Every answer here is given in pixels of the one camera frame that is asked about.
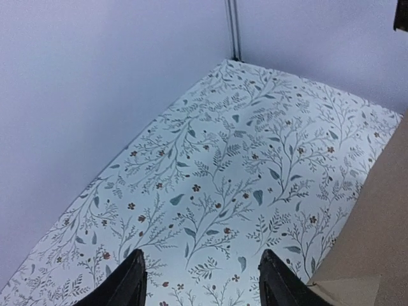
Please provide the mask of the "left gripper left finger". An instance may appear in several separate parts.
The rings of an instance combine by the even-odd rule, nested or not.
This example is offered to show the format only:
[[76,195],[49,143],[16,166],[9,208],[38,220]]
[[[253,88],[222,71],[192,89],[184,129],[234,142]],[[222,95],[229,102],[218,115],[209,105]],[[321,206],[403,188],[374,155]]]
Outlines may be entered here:
[[128,257],[90,294],[74,306],[145,306],[147,271],[141,249]]

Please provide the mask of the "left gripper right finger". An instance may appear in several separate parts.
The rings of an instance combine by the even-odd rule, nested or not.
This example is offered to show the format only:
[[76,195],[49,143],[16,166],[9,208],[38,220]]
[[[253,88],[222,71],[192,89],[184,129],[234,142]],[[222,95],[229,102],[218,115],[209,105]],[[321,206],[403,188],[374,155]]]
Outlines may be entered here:
[[309,289],[273,250],[263,251],[258,269],[261,306],[330,305]]

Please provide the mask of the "brown cardboard box sheet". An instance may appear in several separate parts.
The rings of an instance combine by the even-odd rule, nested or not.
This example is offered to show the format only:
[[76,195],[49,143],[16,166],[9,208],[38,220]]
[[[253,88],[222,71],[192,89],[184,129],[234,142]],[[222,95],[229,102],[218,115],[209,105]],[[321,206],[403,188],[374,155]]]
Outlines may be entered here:
[[407,116],[308,288],[331,305],[407,305]]

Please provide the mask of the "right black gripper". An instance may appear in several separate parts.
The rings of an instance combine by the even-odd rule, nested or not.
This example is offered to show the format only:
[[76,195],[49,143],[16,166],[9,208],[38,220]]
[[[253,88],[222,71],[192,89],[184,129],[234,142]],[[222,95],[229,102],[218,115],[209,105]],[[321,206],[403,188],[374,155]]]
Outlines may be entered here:
[[398,0],[393,30],[408,31],[408,0]]

